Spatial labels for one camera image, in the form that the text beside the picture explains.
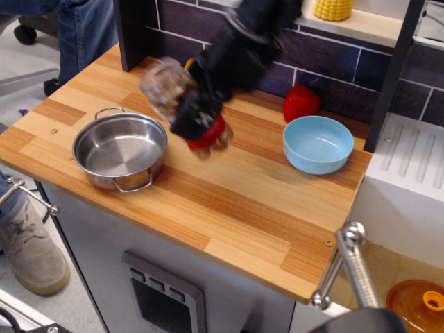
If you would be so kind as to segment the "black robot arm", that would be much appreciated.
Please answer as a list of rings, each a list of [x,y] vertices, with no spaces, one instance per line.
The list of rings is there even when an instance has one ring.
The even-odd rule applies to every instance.
[[[197,140],[234,92],[257,89],[283,51],[283,30],[301,14],[301,1],[242,1],[229,9],[223,29],[189,68],[197,86],[180,102],[171,132]]]

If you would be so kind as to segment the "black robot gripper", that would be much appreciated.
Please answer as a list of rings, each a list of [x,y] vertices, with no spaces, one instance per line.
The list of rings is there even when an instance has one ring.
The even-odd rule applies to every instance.
[[[169,102],[171,132],[191,141],[215,140],[224,132],[222,102],[237,91],[257,89],[282,51],[273,34],[255,35],[226,24],[189,67],[200,91],[186,90]]]

